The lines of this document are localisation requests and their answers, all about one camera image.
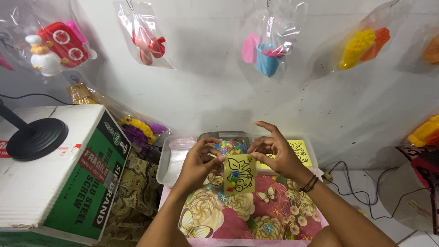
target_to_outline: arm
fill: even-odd
[[[224,156],[206,143],[220,143],[216,138],[202,138],[186,155],[180,176],[157,216],[149,225],[137,247],[190,247],[178,229],[180,214],[187,197],[198,189],[210,171],[224,161]]]
[[[276,126],[266,122],[256,122],[256,125],[270,131],[273,137],[262,137],[256,140],[248,152],[255,151],[252,153],[254,158],[267,164],[281,176],[295,181],[300,187],[304,187],[314,174],[300,162]],[[267,153],[275,154],[276,158],[267,157]],[[378,227],[323,182],[318,181],[314,188],[308,192],[308,195],[326,218],[331,230],[343,246],[397,247],[397,244]]]

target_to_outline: black stand base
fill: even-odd
[[[31,131],[19,129],[9,139],[6,152],[19,161],[31,161],[48,155],[67,138],[67,125],[56,118],[29,123]]]

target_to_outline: hand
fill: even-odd
[[[299,186],[306,185],[314,174],[298,159],[278,128],[261,121],[256,121],[255,124],[270,131],[273,137],[264,136],[257,139],[250,145],[248,153],[251,153],[252,157],[266,164],[279,175],[294,180]],[[276,158],[268,157],[266,154],[269,153],[276,155]]]
[[[221,164],[225,160],[225,156],[217,149],[206,146],[207,143],[221,143],[216,138],[201,138],[195,146],[193,146],[186,155],[183,162],[180,176],[175,183],[174,188],[179,190],[185,196],[188,196],[196,189],[201,187],[207,175],[214,169],[219,171]]]

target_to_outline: toy chef figure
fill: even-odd
[[[41,44],[41,37],[38,35],[26,36],[26,41],[31,44],[32,57],[30,62],[35,69],[39,69],[43,76],[54,76],[61,73],[61,59],[49,50],[49,47]]]

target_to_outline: blue toy bucket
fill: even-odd
[[[273,49],[275,46],[270,43],[262,43],[256,46],[258,53],[256,55],[256,69],[262,74],[272,77],[279,67],[280,58],[271,58],[262,54],[262,51]]]

